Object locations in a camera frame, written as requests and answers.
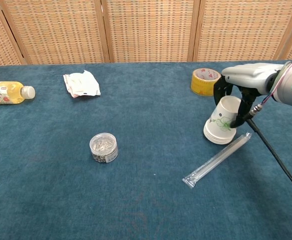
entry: white bottle cap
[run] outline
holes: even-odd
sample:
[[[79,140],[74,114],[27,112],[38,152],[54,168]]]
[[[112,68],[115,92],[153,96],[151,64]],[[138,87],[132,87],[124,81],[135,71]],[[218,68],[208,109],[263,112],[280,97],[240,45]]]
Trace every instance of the white bottle cap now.
[[[32,86],[23,86],[21,89],[21,96],[24,99],[33,99],[36,95],[35,89]]]

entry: yellow tape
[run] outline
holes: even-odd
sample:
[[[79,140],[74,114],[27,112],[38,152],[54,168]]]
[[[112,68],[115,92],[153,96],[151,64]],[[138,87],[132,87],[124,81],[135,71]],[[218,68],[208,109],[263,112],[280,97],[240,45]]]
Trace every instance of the yellow tape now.
[[[199,95],[213,96],[214,84],[220,73],[209,68],[199,68],[192,72],[191,90]]]

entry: plastic bottle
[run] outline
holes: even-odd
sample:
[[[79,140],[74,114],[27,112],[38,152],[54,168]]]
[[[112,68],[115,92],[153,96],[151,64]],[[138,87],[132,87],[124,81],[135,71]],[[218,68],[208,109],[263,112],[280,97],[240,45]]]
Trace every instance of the plastic bottle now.
[[[19,104],[34,97],[32,86],[24,86],[18,81],[0,81],[0,104]]]

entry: tissue paper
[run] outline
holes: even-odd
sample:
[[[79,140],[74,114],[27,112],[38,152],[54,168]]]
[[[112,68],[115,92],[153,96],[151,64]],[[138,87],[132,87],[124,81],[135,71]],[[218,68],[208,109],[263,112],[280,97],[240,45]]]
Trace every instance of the tissue paper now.
[[[78,96],[100,95],[99,84],[93,74],[84,70],[84,73],[65,74],[64,81],[67,91],[73,98]]]

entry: table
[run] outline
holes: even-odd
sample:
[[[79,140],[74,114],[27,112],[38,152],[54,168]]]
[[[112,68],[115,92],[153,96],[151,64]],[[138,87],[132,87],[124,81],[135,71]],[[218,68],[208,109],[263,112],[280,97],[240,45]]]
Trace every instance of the table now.
[[[0,240],[292,239],[292,183],[256,134],[193,189],[182,182],[224,147],[203,136],[215,104],[191,92],[192,71],[244,63],[0,66],[0,81],[36,89],[0,105]],[[62,75],[84,70],[101,96],[66,91]],[[292,173],[292,106],[270,100],[255,122]],[[89,149],[102,132],[119,148],[107,164]]]

